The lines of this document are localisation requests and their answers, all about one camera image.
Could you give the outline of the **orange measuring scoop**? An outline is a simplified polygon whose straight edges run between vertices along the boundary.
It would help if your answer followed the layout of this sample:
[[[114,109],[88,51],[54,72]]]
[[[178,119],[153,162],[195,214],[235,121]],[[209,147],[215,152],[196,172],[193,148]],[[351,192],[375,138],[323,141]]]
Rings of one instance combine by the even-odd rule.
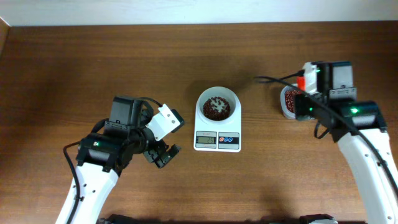
[[[297,86],[300,90],[305,91],[306,89],[306,81],[304,76],[297,77]]]

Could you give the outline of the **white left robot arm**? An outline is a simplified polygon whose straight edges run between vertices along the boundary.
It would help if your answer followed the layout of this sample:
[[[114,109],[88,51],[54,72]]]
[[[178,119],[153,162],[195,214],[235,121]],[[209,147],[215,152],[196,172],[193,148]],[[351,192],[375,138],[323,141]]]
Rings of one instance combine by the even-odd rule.
[[[63,148],[72,172],[72,183],[57,223],[96,223],[108,195],[122,171],[136,154],[142,154],[157,168],[165,167],[181,150],[163,138],[184,125],[175,109],[152,98],[115,96],[110,116],[97,122],[91,132],[75,142],[76,164]]]

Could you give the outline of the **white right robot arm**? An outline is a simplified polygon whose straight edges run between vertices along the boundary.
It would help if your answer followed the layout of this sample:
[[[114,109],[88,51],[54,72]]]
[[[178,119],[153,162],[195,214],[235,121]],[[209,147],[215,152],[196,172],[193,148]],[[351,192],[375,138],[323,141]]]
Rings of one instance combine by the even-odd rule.
[[[297,79],[297,120],[327,128],[351,169],[368,223],[397,223],[397,167],[385,119],[359,101],[350,62],[307,62]]]

